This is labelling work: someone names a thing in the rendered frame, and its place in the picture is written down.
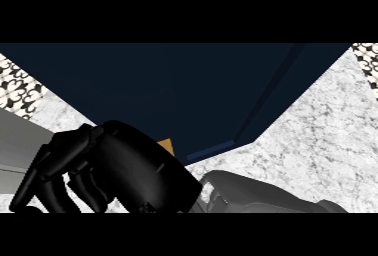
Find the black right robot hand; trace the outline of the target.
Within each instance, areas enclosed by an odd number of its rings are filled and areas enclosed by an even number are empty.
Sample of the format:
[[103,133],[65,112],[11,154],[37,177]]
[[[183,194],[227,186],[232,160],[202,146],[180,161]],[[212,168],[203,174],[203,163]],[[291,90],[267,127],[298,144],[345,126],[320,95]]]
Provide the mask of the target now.
[[199,213],[202,185],[184,166],[134,127],[119,121],[84,124],[43,144],[9,210],[35,213],[38,199],[51,213],[76,213],[74,193],[93,212],[118,201],[131,213]]

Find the brown wooden cabinet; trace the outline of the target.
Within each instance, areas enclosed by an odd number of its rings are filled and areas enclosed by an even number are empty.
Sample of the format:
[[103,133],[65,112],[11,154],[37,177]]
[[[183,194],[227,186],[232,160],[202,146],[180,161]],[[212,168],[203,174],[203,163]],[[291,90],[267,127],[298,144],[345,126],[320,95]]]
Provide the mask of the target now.
[[158,144],[162,146],[162,148],[169,152],[169,154],[174,154],[174,148],[172,148],[172,142],[171,139],[167,138],[161,141],[158,141]]

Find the grey appliance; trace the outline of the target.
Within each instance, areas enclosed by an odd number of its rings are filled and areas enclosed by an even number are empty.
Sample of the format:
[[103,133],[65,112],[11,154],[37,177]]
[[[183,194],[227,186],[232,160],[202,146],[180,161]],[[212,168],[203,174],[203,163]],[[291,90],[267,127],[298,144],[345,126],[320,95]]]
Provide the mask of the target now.
[[40,146],[53,133],[0,109],[0,194],[13,194]]

